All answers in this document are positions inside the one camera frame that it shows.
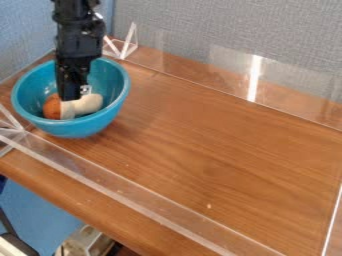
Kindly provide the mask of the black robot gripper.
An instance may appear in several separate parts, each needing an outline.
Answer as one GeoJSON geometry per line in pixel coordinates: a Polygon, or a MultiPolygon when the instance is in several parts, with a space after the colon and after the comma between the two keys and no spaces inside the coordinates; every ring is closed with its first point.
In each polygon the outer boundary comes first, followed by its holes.
{"type": "Polygon", "coordinates": [[[63,101],[80,98],[80,87],[87,84],[91,59],[101,56],[105,24],[103,17],[88,10],[76,16],[71,10],[55,11],[52,15],[57,24],[56,35],[56,85],[63,101]],[[63,62],[69,59],[69,66],[63,62]]]}

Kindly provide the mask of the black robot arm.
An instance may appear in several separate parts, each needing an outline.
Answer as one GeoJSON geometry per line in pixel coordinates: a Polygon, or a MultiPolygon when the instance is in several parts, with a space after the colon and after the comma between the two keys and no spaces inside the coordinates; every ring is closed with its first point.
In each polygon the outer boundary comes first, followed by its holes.
{"type": "Polygon", "coordinates": [[[52,19],[57,26],[55,74],[63,101],[81,97],[91,63],[101,57],[105,23],[93,8],[100,0],[51,0],[52,19]]]}

